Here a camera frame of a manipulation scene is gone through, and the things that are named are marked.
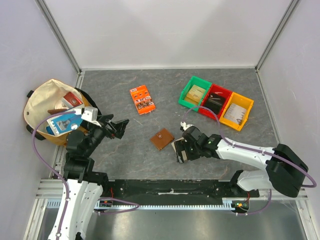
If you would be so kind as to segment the brown leather card wallet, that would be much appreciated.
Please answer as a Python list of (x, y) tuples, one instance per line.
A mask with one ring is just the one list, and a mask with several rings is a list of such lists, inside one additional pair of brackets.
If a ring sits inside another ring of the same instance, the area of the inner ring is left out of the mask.
[(163, 128), (158, 131), (154, 136), (150, 138), (150, 141), (154, 144), (154, 146), (161, 151), (167, 145), (169, 145), (175, 137), (166, 129)]

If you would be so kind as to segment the beige card holder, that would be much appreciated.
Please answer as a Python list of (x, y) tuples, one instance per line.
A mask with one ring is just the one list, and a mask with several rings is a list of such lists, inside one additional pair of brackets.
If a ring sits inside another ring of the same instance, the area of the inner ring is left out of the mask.
[(184, 163), (184, 160), (182, 158), (182, 152), (180, 151), (181, 141), (176, 140), (171, 145), (172, 145), (172, 147), (175, 151), (175, 154), (176, 154), (176, 161), (180, 164)]

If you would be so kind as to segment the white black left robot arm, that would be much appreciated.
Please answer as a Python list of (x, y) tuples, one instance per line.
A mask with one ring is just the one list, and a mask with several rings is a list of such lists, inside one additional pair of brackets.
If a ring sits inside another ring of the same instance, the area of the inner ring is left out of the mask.
[(98, 124), (88, 123), (88, 133), (72, 131), (66, 138), (62, 199), (50, 240), (83, 240), (94, 207), (110, 191), (105, 172), (93, 170), (91, 154), (104, 138), (121, 139), (129, 119), (112, 121), (112, 114), (102, 115)]

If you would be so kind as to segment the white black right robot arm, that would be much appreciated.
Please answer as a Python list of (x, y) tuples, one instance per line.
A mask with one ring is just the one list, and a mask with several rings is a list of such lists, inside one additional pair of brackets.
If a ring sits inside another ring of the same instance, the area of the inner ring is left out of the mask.
[(182, 137), (172, 143), (178, 163), (205, 157), (232, 160), (256, 168), (255, 171), (236, 171), (229, 184), (233, 196), (271, 188), (290, 198), (298, 196), (309, 169), (287, 145), (260, 147), (219, 134), (207, 136), (192, 124), (183, 124), (180, 129)]

